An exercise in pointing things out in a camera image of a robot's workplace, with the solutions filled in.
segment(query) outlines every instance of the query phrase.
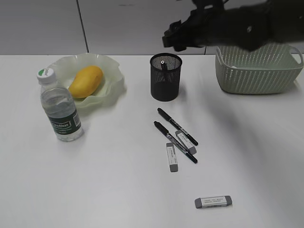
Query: white wall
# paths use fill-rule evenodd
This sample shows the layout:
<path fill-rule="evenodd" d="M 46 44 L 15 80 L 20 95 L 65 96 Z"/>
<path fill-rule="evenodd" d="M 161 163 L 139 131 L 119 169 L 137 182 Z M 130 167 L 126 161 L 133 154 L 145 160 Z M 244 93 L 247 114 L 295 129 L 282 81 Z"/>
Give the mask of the white wall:
<path fill-rule="evenodd" d="M 230 0 L 226 8 L 265 0 Z M 79 0 L 90 52 L 152 55 L 172 52 L 162 36 L 186 20 L 191 0 Z M 72 55 L 86 52 L 76 0 L 0 0 L 0 55 Z M 304 43 L 295 45 L 304 53 Z M 200 54 L 188 48 L 179 54 Z M 207 54 L 215 48 L 208 47 Z"/>
<path fill-rule="evenodd" d="M 186 20 L 191 0 L 79 0 L 90 52 L 106 55 L 145 55 L 174 52 L 164 48 L 169 25 Z M 183 54 L 203 54 L 189 48 Z"/>
<path fill-rule="evenodd" d="M 76 0 L 0 0 L 0 55 L 86 52 Z"/>

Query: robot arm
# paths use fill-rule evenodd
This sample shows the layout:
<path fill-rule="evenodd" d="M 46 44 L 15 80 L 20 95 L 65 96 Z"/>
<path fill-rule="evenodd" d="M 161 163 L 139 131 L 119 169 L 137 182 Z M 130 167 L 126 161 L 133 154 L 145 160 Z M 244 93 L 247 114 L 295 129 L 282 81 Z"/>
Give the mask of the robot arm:
<path fill-rule="evenodd" d="M 304 1 L 268 0 L 225 10 L 222 0 L 192 0 L 197 6 L 185 22 L 170 25 L 164 47 L 239 46 L 253 51 L 268 42 L 304 41 Z"/>

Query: table surface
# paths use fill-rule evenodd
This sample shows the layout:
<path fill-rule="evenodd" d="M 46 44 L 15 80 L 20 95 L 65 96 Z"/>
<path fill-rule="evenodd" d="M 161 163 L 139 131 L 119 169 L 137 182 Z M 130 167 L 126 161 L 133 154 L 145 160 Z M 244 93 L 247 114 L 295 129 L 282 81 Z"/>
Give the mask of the table surface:
<path fill-rule="evenodd" d="M 150 95 L 150 56 L 112 56 L 125 91 L 56 139 L 36 72 L 61 56 L 0 56 L 0 227 L 286 228 L 304 224 L 304 73 L 281 95 L 221 91 L 214 56 L 183 56 L 178 98 Z M 154 127 L 161 107 L 200 143 L 193 164 Z M 233 206 L 196 209 L 201 197 Z"/>

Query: pen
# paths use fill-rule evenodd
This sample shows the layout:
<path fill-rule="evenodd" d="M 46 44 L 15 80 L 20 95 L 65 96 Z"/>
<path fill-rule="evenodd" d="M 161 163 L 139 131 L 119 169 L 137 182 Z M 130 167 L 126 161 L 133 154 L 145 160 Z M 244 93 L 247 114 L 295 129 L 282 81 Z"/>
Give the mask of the pen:
<path fill-rule="evenodd" d="M 160 132 L 166 136 L 167 139 L 169 139 L 177 148 L 180 149 L 183 154 L 185 154 L 191 161 L 193 161 L 195 164 L 198 163 L 198 160 L 188 152 L 188 150 L 179 143 L 170 133 L 169 131 L 159 122 L 154 122 L 155 127 L 157 127 Z"/>
<path fill-rule="evenodd" d="M 181 130 L 194 145 L 197 146 L 199 144 L 188 132 L 185 131 L 185 129 L 183 129 L 177 122 L 175 122 L 175 120 L 173 120 L 168 114 L 166 114 L 164 110 L 158 108 L 157 111 L 166 121 L 171 123 L 177 130 Z"/>

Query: eraser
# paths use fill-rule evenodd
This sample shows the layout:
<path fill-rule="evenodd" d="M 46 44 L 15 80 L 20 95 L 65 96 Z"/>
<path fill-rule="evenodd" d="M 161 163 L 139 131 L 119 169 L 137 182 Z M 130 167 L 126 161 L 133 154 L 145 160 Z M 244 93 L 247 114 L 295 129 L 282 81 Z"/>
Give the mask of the eraser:
<path fill-rule="evenodd" d="M 185 136 L 181 130 L 178 130 L 175 134 L 183 146 L 189 150 L 190 154 L 194 155 L 197 153 L 194 144 L 187 138 L 187 136 Z"/>
<path fill-rule="evenodd" d="M 173 143 L 167 143 L 167 155 L 171 172 L 178 171 L 177 159 Z"/>
<path fill-rule="evenodd" d="M 232 205 L 230 196 L 198 198 L 194 201 L 195 207 L 200 208 L 221 208 Z"/>

